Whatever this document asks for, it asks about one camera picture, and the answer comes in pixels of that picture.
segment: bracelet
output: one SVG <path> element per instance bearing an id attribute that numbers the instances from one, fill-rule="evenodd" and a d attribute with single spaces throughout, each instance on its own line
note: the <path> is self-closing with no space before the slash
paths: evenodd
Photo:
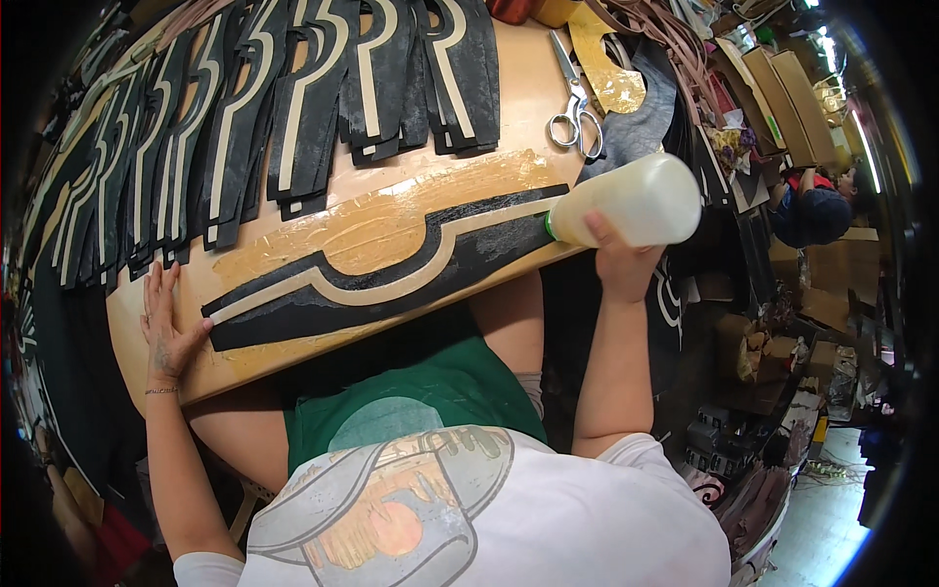
<path id="1" fill-rule="evenodd" d="M 157 389 L 149 389 L 149 390 L 146 390 L 146 391 L 144 392 L 144 395 L 150 395 L 150 394 L 172 394 L 173 392 L 176 392 L 176 393 L 179 392 L 179 388 L 178 388 L 176 385 L 174 385 L 173 387 L 161 387 L 161 388 L 157 388 Z"/>

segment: scissors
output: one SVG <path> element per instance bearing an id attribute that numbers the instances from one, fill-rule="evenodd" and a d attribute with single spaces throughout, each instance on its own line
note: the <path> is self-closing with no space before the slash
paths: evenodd
<path id="1" fill-rule="evenodd" d="M 558 39 L 558 34 L 554 31 L 551 31 L 551 42 L 554 44 L 554 53 L 557 54 L 558 62 L 561 64 L 561 73 L 564 74 L 564 78 L 567 82 L 567 90 L 571 93 L 571 98 L 567 101 L 567 110 L 561 114 L 552 116 L 547 122 L 547 132 L 555 145 L 559 147 L 570 147 L 574 143 L 577 143 L 577 150 L 580 151 L 581 155 L 586 159 L 596 159 L 600 156 L 600 151 L 603 150 L 603 130 L 600 128 L 600 122 L 592 112 L 586 110 L 587 90 L 580 84 L 580 76 L 574 71 L 574 64 L 571 63 L 570 58 L 567 56 L 567 51 L 564 49 L 564 46 L 561 45 L 561 40 Z M 589 119 L 596 127 L 596 143 L 593 145 L 592 151 L 587 151 L 584 148 L 582 126 L 584 117 Z M 567 140 L 563 140 L 554 132 L 555 123 L 564 123 L 567 126 Z"/>

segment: plastic squeeze bottle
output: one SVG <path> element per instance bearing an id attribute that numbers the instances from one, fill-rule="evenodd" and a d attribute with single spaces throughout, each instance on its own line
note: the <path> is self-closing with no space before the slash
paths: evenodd
<path id="1" fill-rule="evenodd" d="M 682 160 L 653 153 L 590 178 L 563 195 L 546 219 L 556 240 L 596 248 L 584 224 L 599 209 L 632 247 L 674 244 L 688 239 L 701 217 L 698 182 Z"/>

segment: woman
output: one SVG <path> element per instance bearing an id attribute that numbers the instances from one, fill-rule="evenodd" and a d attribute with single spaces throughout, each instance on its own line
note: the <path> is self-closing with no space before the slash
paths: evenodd
<path id="1" fill-rule="evenodd" d="M 228 535 L 178 404 L 211 329 L 172 325 L 178 265 L 145 280 L 153 502 L 187 585 L 719 585 L 727 539 L 650 435 L 644 296 L 661 249 L 630 249 L 598 212 L 604 294 L 572 455 L 540 424 L 537 273 L 470 301 L 483 334 L 325 400 L 197 405 L 192 429 L 271 491 L 247 559 Z"/>

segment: white t-shirt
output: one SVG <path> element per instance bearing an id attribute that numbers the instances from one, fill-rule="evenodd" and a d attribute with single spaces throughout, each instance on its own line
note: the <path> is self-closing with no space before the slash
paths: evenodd
<path id="1" fill-rule="evenodd" d="M 648 434 L 597 459 L 457 426 L 338 451 L 294 471 L 247 563 L 193 552 L 180 587 L 727 587 L 727 537 Z"/>

